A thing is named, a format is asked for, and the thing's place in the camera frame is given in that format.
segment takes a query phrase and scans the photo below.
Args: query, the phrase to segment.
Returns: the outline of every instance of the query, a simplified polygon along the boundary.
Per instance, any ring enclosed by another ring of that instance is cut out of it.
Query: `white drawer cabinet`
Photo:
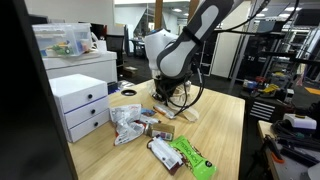
[[[76,142],[110,119],[105,81],[73,74],[49,82],[69,142]]]

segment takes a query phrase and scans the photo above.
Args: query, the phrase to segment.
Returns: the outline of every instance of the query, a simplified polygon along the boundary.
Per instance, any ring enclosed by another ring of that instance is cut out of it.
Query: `white cabinet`
[[[49,82],[69,142],[76,142],[110,119],[105,81],[73,74]]]
[[[118,82],[115,52],[83,54],[68,58],[43,58],[49,79],[83,74],[107,83]]]

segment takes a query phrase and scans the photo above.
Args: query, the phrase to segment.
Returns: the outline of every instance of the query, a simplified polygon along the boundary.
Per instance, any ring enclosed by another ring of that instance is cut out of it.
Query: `tabletop clutter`
[[[155,104],[153,108],[154,110],[143,108],[141,104],[110,107],[111,121],[116,128],[114,145],[128,143],[141,135],[150,136],[146,148],[151,150],[171,175],[186,165],[197,179],[209,179],[217,167],[203,157],[185,136],[175,138],[175,126],[153,117],[160,113],[174,120],[165,106]]]

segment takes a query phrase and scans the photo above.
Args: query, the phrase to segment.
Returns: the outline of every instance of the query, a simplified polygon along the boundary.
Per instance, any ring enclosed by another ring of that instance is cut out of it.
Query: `white box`
[[[33,25],[42,57],[79,56],[92,47],[90,23]]]
[[[108,85],[82,74],[49,80],[69,142],[76,142],[108,120]]]

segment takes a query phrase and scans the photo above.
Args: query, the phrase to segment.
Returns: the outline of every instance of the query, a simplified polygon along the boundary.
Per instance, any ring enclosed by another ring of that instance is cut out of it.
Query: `floor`
[[[137,74],[134,77],[119,77],[120,80],[126,80],[134,84],[139,84],[141,82],[151,79],[151,73],[149,69],[148,60],[145,58],[134,58],[127,57],[124,55],[124,66],[135,67],[137,68]],[[193,76],[191,79],[192,84],[198,84],[198,77]],[[205,77],[205,88],[211,89],[214,91],[222,92],[228,94],[230,88],[230,80],[227,78],[221,78],[217,76]],[[242,89],[241,82],[236,82],[231,91],[232,96],[238,97]],[[239,169],[239,179],[270,179],[266,177],[262,172],[263,169],[260,166],[256,166],[252,171],[250,177],[245,177],[249,167],[254,161],[253,154],[256,150],[259,150],[262,143],[258,134],[257,121],[254,119],[245,120],[242,136],[242,150],[241,150],[241,160],[240,160],[240,169]]]

